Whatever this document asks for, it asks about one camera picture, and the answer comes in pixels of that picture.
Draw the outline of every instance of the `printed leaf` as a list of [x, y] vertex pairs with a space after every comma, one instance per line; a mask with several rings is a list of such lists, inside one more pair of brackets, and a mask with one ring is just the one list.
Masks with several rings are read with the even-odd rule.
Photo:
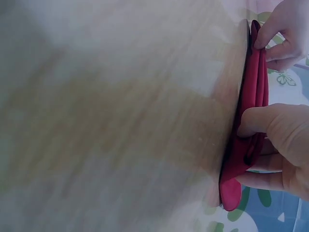
[[217, 208], [206, 207], [204, 210], [204, 214], [213, 215], [216, 212]]
[[250, 195], [250, 188], [245, 187], [245, 189], [242, 191], [242, 198], [241, 198], [241, 201], [240, 201], [238, 208], [233, 210], [232, 212], [228, 212], [228, 214], [227, 214], [227, 218], [230, 221], [237, 221], [240, 218], [243, 211], [245, 211], [245, 209], [247, 207], [249, 195]]
[[296, 82], [292, 78], [290, 78], [289, 76], [286, 76], [286, 82], [290, 86], [296, 86]]
[[275, 35], [275, 37], [272, 39], [276, 44], [281, 44], [283, 42], [283, 39], [280, 38], [279, 35]]
[[275, 71], [275, 70], [272, 70], [272, 69], [267, 69], [267, 73], [268, 74], [272, 74], [272, 73], [276, 73], [277, 71]]
[[271, 12], [262, 12], [257, 15], [257, 21], [266, 22], [271, 15]]
[[277, 77], [277, 81], [278, 81], [278, 83], [280, 84], [280, 85], [284, 85], [285, 83], [286, 83], [286, 78], [285, 78], [285, 75], [279, 75], [278, 77]]
[[271, 195], [269, 190], [258, 189], [257, 194], [259, 195], [260, 201], [264, 207], [270, 207]]
[[202, 223], [200, 222], [199, 219], [194, 220], [193, 231], [194, 232], [202, 232]]
[[224, 224], [216, 221], [211, 221], [207, 227], [207, 232], [223, 232]]

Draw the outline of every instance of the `red fabric fold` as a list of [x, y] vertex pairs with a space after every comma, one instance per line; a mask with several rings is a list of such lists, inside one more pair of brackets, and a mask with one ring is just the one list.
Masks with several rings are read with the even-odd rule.
[[242, 89], [220, 175], [220, 197], [227, 211], [236, 209], [241, 200], [241, 184], [235, 177], [245, 173], [255, 164], [266, 136], [263, 133], [257, 133], [246, 139], [237, 136], [243, 112], [248, 108], [268, 105], [266, 51], [265, 49], [256, 50], [253, 46], [259, 29], [259, 23], [254, 20], [251, 24], [249, 40], [251, 44], [247, 54]]

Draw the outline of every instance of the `hand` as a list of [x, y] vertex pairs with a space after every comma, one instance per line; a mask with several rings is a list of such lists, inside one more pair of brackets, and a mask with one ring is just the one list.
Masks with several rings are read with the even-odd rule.
[[287, 191], [309, 201], [309, 107], [274, 104], [247, 109], [238, 134], [267, 133], [259, 159], [237, 180], [257, 189]]
[[308, 54], [309, 0], [284, 0], [258, 32], [254, 44], [264, 48], [280, 32], [285, 41], [266, 51], [267, 67], [284, 71]]

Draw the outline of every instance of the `table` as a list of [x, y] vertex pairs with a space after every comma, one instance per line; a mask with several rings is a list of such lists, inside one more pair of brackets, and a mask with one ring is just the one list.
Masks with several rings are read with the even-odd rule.
[[2, 1], [0, 230], [199, 231], [251, 5]]

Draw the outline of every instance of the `green leaf pattern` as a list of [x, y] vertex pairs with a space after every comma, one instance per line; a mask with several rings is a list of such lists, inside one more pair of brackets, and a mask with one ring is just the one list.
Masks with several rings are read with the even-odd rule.
[[269, 190], [258, 189], [257, 194], [264, 207], [270, 207], [271, 205], [271, 195]]
[[227, 214], [227, 218], [230, 221], [237, 221], [242, 215], [242, 213], [245, 211], [249, 200], [249, 194], [250, 194], [250, 188], [245, 187], [245, 189], [242, 191], [242, 198], [238, 208], [231, 212], [228, 212]]

